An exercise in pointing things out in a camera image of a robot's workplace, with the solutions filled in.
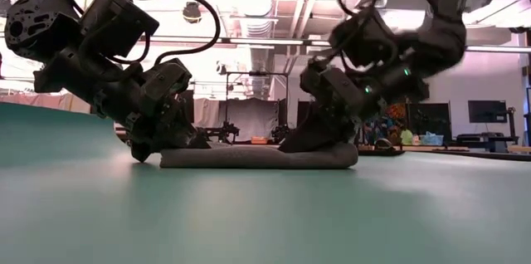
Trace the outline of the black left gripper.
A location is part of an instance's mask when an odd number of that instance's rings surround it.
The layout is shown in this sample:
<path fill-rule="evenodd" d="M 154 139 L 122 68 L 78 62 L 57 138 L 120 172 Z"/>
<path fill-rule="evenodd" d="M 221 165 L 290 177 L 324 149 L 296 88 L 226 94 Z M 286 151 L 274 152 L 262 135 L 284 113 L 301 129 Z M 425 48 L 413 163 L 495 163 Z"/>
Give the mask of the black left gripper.
<path fill-rule="evenodd" d="M 192 126 L 186 102 L 178 97 L 180 93 L 167 96 L 154 108 L 141 105 L 140 88 L 145 78 L 133 76 L 115 82 L 90 80 L 91 102 L 96 113 L 125 128 L 133 158 L 143 162 L 165 149 L 210 149 L 206 138 Z"/>

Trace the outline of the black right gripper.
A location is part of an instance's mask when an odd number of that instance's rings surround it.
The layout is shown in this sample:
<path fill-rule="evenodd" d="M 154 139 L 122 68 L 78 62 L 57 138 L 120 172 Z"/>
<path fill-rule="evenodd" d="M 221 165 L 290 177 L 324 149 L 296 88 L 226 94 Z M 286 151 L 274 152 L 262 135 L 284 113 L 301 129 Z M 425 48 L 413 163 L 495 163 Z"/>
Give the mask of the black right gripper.
<path fill-rule="evenodd" d="M 312 152 L 346 143 L 364 121 L 382 115 L 389 105 L 408 98 L 429 97 L 427 83 L 409 67 L 387 68 L 382 74 L 330 70 L 330 113 L 309 109 L 305 119 L 280 144 L 284 153 Z"/>

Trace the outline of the grey towel with white label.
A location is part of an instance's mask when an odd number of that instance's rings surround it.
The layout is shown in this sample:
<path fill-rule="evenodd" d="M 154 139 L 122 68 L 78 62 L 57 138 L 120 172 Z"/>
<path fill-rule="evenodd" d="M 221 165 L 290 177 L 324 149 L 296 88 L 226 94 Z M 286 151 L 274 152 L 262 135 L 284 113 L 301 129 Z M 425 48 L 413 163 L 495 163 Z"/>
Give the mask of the grey towel with white label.
<path fill-rule="evenodd" d="M 284 153 L 270 146 L 218 146 L 165 149 L 163 169 L 347 169 L 358 162 L 353 144 L 339 143 L 312 152 Z"/>

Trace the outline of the green table mat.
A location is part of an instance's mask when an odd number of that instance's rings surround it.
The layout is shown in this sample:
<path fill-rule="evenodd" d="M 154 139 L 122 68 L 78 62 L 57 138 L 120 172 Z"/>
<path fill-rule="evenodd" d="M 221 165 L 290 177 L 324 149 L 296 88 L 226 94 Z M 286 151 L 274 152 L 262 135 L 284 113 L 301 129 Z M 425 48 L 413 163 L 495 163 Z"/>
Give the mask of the green table mat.
<path fill-rule="evenodd" d="M 531 163 L 161 169 L 92 115 L 0 104 L 0 264 L 531 264 Z"/>

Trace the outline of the light blue bag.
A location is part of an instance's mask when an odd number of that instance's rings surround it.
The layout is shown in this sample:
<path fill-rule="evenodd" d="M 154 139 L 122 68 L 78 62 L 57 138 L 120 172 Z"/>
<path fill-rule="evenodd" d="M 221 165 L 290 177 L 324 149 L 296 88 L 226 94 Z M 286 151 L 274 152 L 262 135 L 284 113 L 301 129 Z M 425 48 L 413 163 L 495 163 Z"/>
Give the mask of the light blue bag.
<path fill-rule="evenodd" d="M 442 134 L 434 134 L 427 131 L 425 134 L 419 135 L 421 145 L 442 146 L 444 144 L 444 136 Z"/>

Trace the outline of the black ceiling dome lamp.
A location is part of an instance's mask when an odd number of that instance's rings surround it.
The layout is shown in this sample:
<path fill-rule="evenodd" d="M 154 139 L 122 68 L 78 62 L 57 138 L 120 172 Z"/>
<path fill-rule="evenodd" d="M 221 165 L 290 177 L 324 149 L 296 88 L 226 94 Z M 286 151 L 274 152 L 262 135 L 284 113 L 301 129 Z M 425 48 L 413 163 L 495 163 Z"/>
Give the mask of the black ceiling dome lamp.
<path fill-rule="evenodd" d="M 186 2 L 182 10 L 183 19 L 190 24 L 199 23 L 202 20 L 202 13 L 198 2 Z"/>

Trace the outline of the black monitor on stand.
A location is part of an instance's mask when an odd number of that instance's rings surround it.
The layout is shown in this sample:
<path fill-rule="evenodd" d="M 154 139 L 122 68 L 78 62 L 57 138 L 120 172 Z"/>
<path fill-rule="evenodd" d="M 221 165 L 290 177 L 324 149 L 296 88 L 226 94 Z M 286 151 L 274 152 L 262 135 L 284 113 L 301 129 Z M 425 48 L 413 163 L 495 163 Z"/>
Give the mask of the black monitor on stand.
<path fill-rule="evenodd" d="M 479 135 L 482 141 L 518 141 L 514 126 L 515 108 L 508 107 L 504 100 L 469 100 L 468 111 L 470 123 L 509 123 L 509 136 L 486 131 Z"/>

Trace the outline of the ceiling light rail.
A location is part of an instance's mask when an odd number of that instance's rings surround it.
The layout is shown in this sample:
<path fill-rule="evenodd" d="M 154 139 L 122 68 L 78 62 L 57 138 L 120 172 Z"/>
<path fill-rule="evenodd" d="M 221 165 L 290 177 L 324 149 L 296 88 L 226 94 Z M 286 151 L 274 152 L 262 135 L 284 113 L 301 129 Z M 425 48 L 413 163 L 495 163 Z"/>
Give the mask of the ceiling light rail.
<path fill-rule="evenodd" d="M 208 44 L 211 41 L 209 37 L 151 36 L 150 39 L 154 42 L 163 43 L 164 45 L 166 45 L 167 43 Z M 287 39 L 287 38 L 277 39 L 277 38 L 219 37 L 216 41 L 216 44 L 329 47 L 329 43 L 327 41 L 308 40 L 308 39 Z M 478 45 L 478 46 L 467 46 L 466 50 L 470 52 L 529 54 L 531 53 L 531 46 Z"/>

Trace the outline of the silver ventilation duct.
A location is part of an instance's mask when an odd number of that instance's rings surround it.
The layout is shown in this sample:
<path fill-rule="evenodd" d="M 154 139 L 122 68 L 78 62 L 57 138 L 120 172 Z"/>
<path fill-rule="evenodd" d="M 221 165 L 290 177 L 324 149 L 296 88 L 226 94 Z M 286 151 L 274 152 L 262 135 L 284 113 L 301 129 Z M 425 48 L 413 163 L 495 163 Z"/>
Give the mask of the silver ventilation duct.
<path fill-rule="evenodd" d="M 273 22 L 268 19 L 273 10 L 273 0 L 239 0 L 239 11 L 244 17 L 241 23 L 241 34 L 244 38 L 271 37 Z M 250 48 L 249 71 L 268 71 L 270 68 L 269 50 Z M 267 99 L 269 96 L 269 76 L 249 76 L 250 95 L 255 98 Z"/>

